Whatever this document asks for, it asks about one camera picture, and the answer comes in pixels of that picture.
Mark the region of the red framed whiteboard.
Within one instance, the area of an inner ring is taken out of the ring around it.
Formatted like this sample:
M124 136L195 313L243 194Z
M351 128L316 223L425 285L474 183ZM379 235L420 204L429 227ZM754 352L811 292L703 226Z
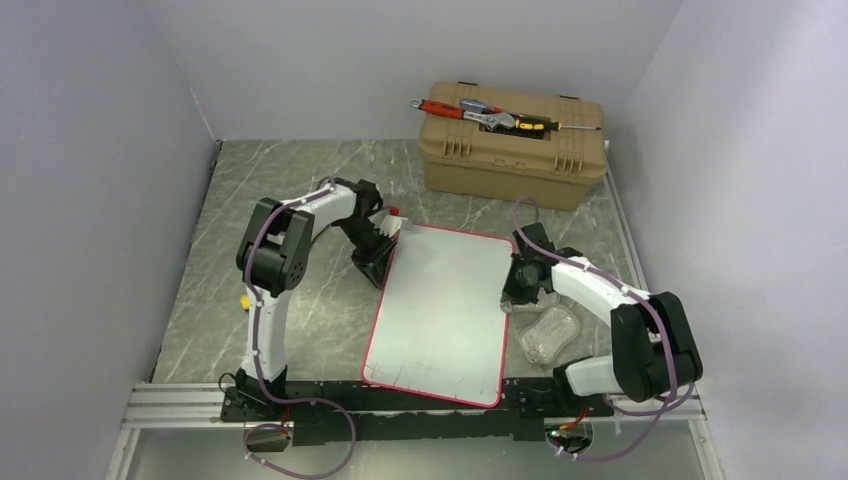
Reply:
M416 224L399 233L361 367L371 386L492 408L501 399L511 240Z

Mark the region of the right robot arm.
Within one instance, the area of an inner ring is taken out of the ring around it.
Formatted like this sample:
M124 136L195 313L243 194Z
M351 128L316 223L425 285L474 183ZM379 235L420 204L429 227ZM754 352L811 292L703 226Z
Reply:
M671 394L703 376L685 309L671 292L632 287L592 264L572 248L555 249L539 222L514 231L502 298L534 303L540 292L565 296L606 324L611 350L556 367L551 388L557 411L574 415L590 396L624 395L634 402Z

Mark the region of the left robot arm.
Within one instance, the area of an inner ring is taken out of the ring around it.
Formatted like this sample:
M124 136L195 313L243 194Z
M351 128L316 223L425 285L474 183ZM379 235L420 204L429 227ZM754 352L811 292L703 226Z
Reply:
M395 235L372 221L383 208L374 183L336 177L299 198L263 198L256 204L236 256L248 295L249 334L235 383L261 419L275 419L287 406L287 314L315 239L328 227L341 229L353 245L353 265L381 289L397 244Z

